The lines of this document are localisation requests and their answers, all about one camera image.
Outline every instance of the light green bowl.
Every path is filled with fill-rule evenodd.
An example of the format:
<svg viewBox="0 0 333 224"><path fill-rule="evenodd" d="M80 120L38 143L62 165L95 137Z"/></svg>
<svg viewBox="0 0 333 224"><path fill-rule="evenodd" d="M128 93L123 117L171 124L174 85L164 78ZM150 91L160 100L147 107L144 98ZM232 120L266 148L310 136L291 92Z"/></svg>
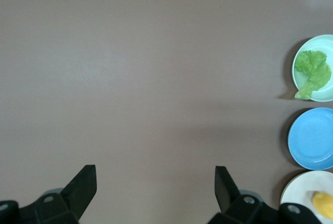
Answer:
<svg viewBox="0 0 333 224"><path fill-rule="evenodd" d="M293 82L298 90L305 85L308 79L304 73L298 72L294 67L296 57L302 51L324 52L327 56L326 63L330 66L333 72L333 35L316 36L308 40L306 43L304 43L302 47L297 51L295 58L293 59L292 62L291 73L292 73ZM312 92L311 100L316 102L333 101L333 75L331 76L331 79L327 82L327 84L324 87L322 87L318 91Z"/></svg>

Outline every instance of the plate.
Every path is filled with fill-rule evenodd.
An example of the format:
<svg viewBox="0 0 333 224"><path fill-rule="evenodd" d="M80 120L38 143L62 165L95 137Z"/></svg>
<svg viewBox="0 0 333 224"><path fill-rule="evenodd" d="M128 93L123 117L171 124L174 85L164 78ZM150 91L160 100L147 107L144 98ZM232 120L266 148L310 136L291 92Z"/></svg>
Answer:
<svg viewBox="0 0 333 224"><path fill-rule="evenodd" d="M290 127L288 147L294 160L304 168L333 167L333 109L312 108L301 114Z"/></svg>
<svg viewBox="0 0 333 224"><path fill-rule="evenodd" d="M310 171L292 179L285 187L280 203L298 203L310 209L323 224L333 224L333 220L322 216L312 205L315 192L333 195L333 174L327 171Z"/></svg>
<svg viewBox="0 0 333 224"><path fill-rule="evenodd" d="M326 63L330 66L333 72L333 35L319 35L302 45L302 47L297 51L295 58L292 62L292 79L299 90L302 88L306 81L307 76L303 73L298 72L295 68L295 61L298 54L302 51L322 51L326 54ZM319 89L318 91L312 92L311 100L316 102L328 102L333 100L333 75L331 79L327 82L327 84Z"/></svg>

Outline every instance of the lemon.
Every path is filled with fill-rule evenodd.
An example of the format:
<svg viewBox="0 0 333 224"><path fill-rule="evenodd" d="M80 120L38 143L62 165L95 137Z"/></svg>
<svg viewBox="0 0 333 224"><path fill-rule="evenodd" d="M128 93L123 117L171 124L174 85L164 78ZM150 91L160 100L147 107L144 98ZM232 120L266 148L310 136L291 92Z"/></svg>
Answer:
<svg viewBox="0 0 333 224"><path fill-rule="evenodd" d="M333 196L324 192L318 192L313 196L313 206L324 217L333 220Z"/></svg>

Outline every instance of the gray tabletop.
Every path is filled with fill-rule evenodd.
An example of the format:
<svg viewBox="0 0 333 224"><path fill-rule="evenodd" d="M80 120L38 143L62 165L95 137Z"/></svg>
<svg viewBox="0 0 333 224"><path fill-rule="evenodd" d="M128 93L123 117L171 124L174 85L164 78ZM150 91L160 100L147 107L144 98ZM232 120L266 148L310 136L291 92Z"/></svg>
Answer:
<svg viewBox="0 0 333 224"><path fill-rule="evenodd" d="M0 0L0 199L86 164L81 223L207 223L215 166L277 208L305 171L291 63L332 33L332 0Z"/></svg>

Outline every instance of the lettuce leaf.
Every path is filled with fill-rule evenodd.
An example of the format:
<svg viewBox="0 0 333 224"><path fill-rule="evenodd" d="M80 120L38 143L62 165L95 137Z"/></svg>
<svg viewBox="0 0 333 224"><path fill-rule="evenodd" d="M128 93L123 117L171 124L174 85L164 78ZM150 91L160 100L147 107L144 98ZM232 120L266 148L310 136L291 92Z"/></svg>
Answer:
<svg viewBox="0 0 333 224"><path fill-rule="evenodd" d="M304 73L308 79L306 84L296 93L295 98L310 100L313 91L327 84L332 71L326 63L327 56L321 51L302 51L295 61L295 69Z"/></svg>

